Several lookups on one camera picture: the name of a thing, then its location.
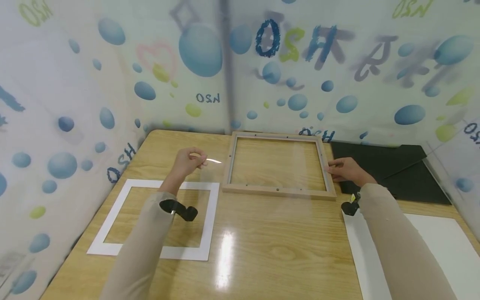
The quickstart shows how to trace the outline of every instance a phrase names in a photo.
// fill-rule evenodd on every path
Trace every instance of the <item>wooden table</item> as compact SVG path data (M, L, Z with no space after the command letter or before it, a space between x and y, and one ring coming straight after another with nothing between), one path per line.
M209 158L225 161L229 141L230 137L225 135L151 132L41 299L98 299L115 257L87 255L86 251L126 179L164 179L177 150L192 145L205 150ZM232 182L256 180L286 185L292 183L293 177L294 184L322 188L321 176L309 161L315 159L315 155L310 154L313 152L308 146L259 145L258 141L238 144L236 161L243 159L250 164L234 166L236 175L232 176ZM331 158L330 146L325 148ZM289 161L278 155L289 151L292 153ZM252 174L251 169L260 164L264 166L263 175ZM223 164L210 162L207 168L196 171L186 181L221 182L223 172ZM150 192L152 190L132 189L106 242L125 241ZM149 299L361 300L340 212L341 203L350 195L341 194L337 184L336 192L339 197L335 202L220 191L208 262L160 260ZM179 193L179 200L195 205L199 216L192 223L176 217L166 245L198 247L207 198L208 194L202 192ZM405 213L454 218L480 253L480 244L454 207L405 201L399 204Z

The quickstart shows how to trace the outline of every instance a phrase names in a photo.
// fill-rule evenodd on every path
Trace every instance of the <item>printed backdrop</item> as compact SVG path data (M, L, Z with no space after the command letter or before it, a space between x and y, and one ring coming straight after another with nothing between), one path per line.
M421 144L480 238L479 13L476 0L3 1L0 299L41 296L153 129Z

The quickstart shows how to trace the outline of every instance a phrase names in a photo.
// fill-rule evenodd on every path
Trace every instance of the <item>blue circle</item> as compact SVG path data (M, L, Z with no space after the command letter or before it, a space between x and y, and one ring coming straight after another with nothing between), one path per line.
M77 159L68 152L60 152L48 161L47 169L57 179L69 178L77 170Z
M93 162L91 160L86 159L82 161L80 166L82 167L83 171L90 171L90 169L93 167Z
M74 39L69 39L68 44L74 53L78 54L80 52L80 46Z
M208 27L193 24L179 41L180 57L185 66L201 77L212 77L222 69L222 44Z
M435 97L440 93L440 88L437 86L431 86L425 90L425 95L428 97Z
M297 79L295 77L290 77L287 79L287 86L294 87L297 84Z
M155 90L152 88L151 85L144 81L139 81L135 83L135 87L133 88L137 96L145 100L153 100L156 97Z
M327 80L322 83L322 91L324 92L331 92L333 90L333 81Z
M69 132L75 126L75 122L70 117L60 117L58 123L59 128L65 132Z
M98 32L107 43L116 46L125 43L122 27L110 18L103 18L98 22Z
M106 147L107 146L105 145L104 142L98 142L98 143L95 144L95 152L102 153L102 152L105 151Z
M23 272L18 278L13 282L11 293L13 295L18 295L26 290L28 290L36 279L36 272L33 270L29 270Z
M99 71L102 69L102 63L98 59L93 59L92 63L93 63L93 67L95 69L97 69Z
M137 73L141 73L143 71L142 67L137 62L133 63L132 68Z
M30 165L32 159L25 152L15 153L12 157L12 163L19 168L26 168Z
M345 114L354 110L357 107L358 102L359 101L355 96L345 96L336 103L336 109L338 112Z
M256 111L254 110L251 110L247 113L247 118L249 118L250 120L254 120L258 117L258 114Z
M467 58L472 50L472 38L469 36L453 36L438 46L433 58L441 65L453 65Z
M240 126L241 126L241 122L238 121L238 120L233 120L232 123L230 124L230 126L231 126L233 129L238 129L238 128L240 128Z
M102 123L102 126L107 129L115 127L115 118L110 109L102 108L100 110L100 123Z
M282 72L280 71L280 67L275 61L266 64L262 70L262 76L269 84L276 84L279 82L281 75Z
M276 104L278 106L284 106L287 102L285 101L285 99L279 99L276 101Z
M30 243L30 247L28 250L31 253L39 253L42 250L45 250L50 246L50 237L48 234L40 233L34 236L32 242Z
M291 110L302 110L307 106L308 99L303 94L295 94L288 99L288 108Z
M403 76L405 76L407 73L408 73L408 68L405 68L405 69L401 70L400 72L398 72L398 74L396 75L397 80L402 78Z
M42 183L42 191L45 194L51 194L57 190L57 183L53 180L45 180Z
M455 181L456 187L462 192L469 192L473 189L473 181L468 178L459 178Z
M413 43L405 43L398 48L398 55L401 57L408 56L412 54L415 45Z
M252 45L252 32L247 24L235 27L230 32L230 47L237 54L245 54Z
M425 109L420 105L407 105L395 113L395 123L399 125L411 125L420 122L425 117Z
M6 189L7 189L7 180L2 175L2 173L0 173L0 196L3 195Z

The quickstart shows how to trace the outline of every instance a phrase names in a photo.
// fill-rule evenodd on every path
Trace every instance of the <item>fingers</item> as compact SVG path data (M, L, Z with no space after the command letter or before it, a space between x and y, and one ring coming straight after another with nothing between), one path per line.
M340 164L343 164L345 162L345 159L347 159L346 157L342 157L342 158L337 158L337 159L334 159L334 160L330 160L328 162L328 165L329 166L336 166L336 165L340 165Z

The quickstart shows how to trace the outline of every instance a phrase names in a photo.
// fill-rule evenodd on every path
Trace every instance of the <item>white board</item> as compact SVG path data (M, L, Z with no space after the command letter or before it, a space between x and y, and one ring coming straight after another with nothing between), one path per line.
M480 257L454 219L405 214L443 269L458 300L480 299ZM343 214L363 300L391 300L367 222Z

